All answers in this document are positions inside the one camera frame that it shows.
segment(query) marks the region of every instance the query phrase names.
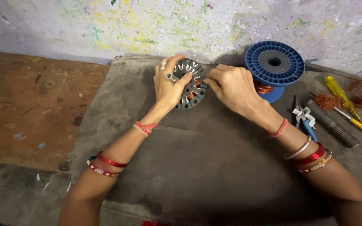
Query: hand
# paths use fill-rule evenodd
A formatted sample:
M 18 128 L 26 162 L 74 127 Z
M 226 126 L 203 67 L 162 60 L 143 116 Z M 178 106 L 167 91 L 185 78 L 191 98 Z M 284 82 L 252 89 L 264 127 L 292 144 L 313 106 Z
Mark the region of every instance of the hand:
M 252 74 L 245 68 L 219 64 L 208 73 L 204 82 L 228 108 L 257 124 L 265 120 L 269 108 L 272 108 L 266 100 L 259 97 Z
M 140 120 L 143 125 L 158 123 L 168 112 L 170 112 L 180 101 L 185 86 L 192 79 L 192 73 L 185 74 L 178 82 L 172 83 L 166 79 L 167 73 L 173 73 L 175 64 L 185 58 L 184 54 L 163 59 L 156 66 L 154 75 L 154 90 L 156 91 L 156 103 L 148 114 Z

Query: red bangle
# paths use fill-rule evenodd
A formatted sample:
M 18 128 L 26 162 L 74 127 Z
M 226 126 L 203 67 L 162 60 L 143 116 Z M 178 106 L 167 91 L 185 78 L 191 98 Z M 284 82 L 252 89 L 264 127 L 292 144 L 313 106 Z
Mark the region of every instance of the red bangle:
M 96 159 L 95 156 L 90 157 L 90 159 L 88 159 L 88 161 L 86 162 L 87 165 L 93 169 L 94 171 L 100 173 L 101 175 L 107 176 L 107 177 L 118 177 L 120 173 L 118 172 L 108 172 L 108 171 L 104 171 L 99 169 L 98 167 L 96 167 L 96 165 L 93 164 L 92 160 Z
M 143 134 L 145 136 L 149 136 L 150 133 L 152 133 L 152 129 L 155 128 L 157 124 L 153 124 L 153 125 L 146 125 L 143 126 L 139 121 L 135 122 L 135 124 L 133 125 L 133 127 L 135 127 L 136 129 L 138 129 L 139 131 L 143 132 Z
M 277 136 L 280 136 L 280 134 L 282 134 L 283 131 L 286 129 L 287 125 L 288 125 L 288 120 L 287 118 L 284 118 L 283 124 L 280 126 L 279 130 L 274 134 L 271 134 L 270 137 L 275 138 Z
M 320 144 L 319 142 L 317 142 L 317 144 L 319 145 L 319 147 L 314 154 L 303 159 L 292 160 L 295 166 L 304 166 L 320 159 L 325 154 L 326 150 L 325 147 L 322 146 L 322 144 Z
M 102 161 L 102 162 L 105 162 L 113 167 L 120 167 L 120 168 L 124 168 L 126 167 L 128 164 L 121 164 L 121 163 L 118 163 L 118 162 L 114 162 L 112 160 L 109 160 L 108 158 L 104 157 L 102 155 L 103 152 L 99 152 L 97 153 L 97 158 Z

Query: paint-splattered wall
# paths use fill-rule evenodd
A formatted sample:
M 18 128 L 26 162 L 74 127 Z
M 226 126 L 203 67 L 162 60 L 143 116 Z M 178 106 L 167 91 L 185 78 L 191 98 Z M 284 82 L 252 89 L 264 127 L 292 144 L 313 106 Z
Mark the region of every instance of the paint-splattered wall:
M 362 76 L 362 0 L 0 1 L 2 52 L 103 64 L 185 53 L 229 63 L 264 40 Z

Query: gold bangle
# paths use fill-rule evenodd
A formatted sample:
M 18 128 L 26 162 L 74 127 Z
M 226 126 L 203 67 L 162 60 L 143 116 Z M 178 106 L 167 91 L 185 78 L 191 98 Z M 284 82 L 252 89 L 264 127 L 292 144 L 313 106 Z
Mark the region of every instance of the gold bangle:
M 320 167 L 324 167 L 332 159 L 332 152 L 329 151 L 328 149 L 326 149 L 326 153 L 327 153 L 326 156 L 322 160 L 320 160 L 316 163 L 310 164 L 310 165 L 299 167 L 298 171 L 299 172 L 309 172 L 309 171 L 317 170 Z

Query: blue plastic bobbin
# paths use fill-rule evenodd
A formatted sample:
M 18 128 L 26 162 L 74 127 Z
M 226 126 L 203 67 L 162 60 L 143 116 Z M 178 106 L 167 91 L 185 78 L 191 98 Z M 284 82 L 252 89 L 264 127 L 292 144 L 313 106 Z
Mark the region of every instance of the blue plastic bobbin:
M 278 100 L 284 87 L 294 84 L 304 73 L 304 61 L 290 46 L 263 41 L 252 45 L 245 53 L 245 68 L 250 70 L 255 81 L 273 86 L 274 89 L 259 96 L 269 103 Z

